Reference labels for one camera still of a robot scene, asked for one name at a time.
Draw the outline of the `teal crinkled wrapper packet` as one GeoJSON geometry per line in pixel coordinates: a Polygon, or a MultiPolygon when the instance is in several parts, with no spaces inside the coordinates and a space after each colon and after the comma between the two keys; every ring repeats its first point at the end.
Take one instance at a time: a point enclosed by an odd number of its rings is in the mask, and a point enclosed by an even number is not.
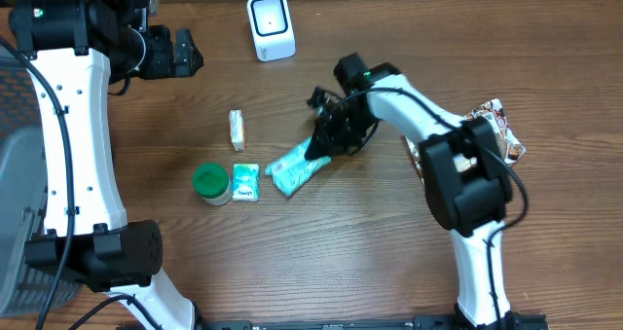
{"type": "Polygon", "coordinates": [[[265,174],[270,176],[276,187],[286,197],[292,196],[316,172],[331,163],[328,156],[316,160],[307,160],[305,154],[310,146],[311,138],[293,147],[288,153],[266,167],[265,174]]]}

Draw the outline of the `orange tissue pack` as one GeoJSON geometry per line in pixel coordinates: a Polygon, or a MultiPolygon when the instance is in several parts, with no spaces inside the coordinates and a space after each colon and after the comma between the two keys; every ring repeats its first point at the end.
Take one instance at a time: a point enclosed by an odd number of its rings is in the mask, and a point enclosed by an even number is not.
{"type": "Polygon", "coordinates": [[[244,122],[240,110],[231,110],[229,113],[230,138],[234,149],[241,152],[245,149],[244,122]]]}

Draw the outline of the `teal tissue pack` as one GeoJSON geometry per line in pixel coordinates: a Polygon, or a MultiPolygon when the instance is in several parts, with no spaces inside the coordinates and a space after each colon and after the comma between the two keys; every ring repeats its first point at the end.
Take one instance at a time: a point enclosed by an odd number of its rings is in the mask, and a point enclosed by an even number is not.
{"type": "Polygon", "coordinates": [[[235,202],[257,202],[260,167],[257,164],[234,164],[233,200],[235,202]]]}

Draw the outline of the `green lid jar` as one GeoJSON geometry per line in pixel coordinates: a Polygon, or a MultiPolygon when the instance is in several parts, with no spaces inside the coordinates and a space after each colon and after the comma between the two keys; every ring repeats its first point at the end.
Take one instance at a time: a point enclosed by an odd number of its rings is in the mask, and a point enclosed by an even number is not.
{"type": "Polygon", "coordinates": [[[216,163],[200,165],[194,172],[195,192],[210,205],[223,205],[233,196],[233,181],[224,167],[216,163]]]}

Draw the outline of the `beige snack pouch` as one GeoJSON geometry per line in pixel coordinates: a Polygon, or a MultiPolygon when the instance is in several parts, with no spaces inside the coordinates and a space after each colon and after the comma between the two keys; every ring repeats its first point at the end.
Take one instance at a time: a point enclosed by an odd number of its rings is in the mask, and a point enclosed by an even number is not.
{"type": "MultiPolygon", "coordinates": [[[[524,145],[513,134],[508,125],[505,111],[499,99],[495,98],[480,106],[473,108],[463,118],[466,120],[474,120],[478,117],[485,118],[492,126],[497,147],[500,151],[502,159],[507,165],[513,166],[527,152],[524,145]]],[[[421,157],[418,146],[403,136],[405,143],[413,159],[416,173],[424,186],[424,175],[421,167],[421,157]]],[[[459,172],[465,172],[477,165],[475,158],[467,159],[463,155],[454,157],[455,167],[459,172]]]]}

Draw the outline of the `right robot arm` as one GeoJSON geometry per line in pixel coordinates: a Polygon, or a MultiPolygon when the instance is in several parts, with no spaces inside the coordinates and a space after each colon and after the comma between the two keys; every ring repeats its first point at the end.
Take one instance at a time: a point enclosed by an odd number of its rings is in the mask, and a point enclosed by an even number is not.
{"type": "Polygon", "coordinates": [[[428,208],[451,234],[459,281],[456,324],[506,328],[511,312],[500,243],[512,189],[490,122],[444,110],[388,62],[369,68],[359,55],[348,55],[334,76],[342,95],[318,87],[307,101],[318,115],[306,159],[353,155],[381,122],[399,130],[417,147],[428,208]]]}

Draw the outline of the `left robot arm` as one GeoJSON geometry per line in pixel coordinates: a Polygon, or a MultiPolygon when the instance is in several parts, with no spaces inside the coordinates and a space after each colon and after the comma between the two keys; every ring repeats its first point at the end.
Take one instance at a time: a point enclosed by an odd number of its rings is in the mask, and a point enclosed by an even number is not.
{"type": "Polygon", "coordinates": [[[47,165],[44,231],[26,264],[121,302],[147,329],[202,329],[163,267],[160,228],[129,221],[113,167],[109,88],[191,77],[202,55],[186,29],[149,18],[160,0],[17,0],[10,51],[37,93],[47,165]]]}

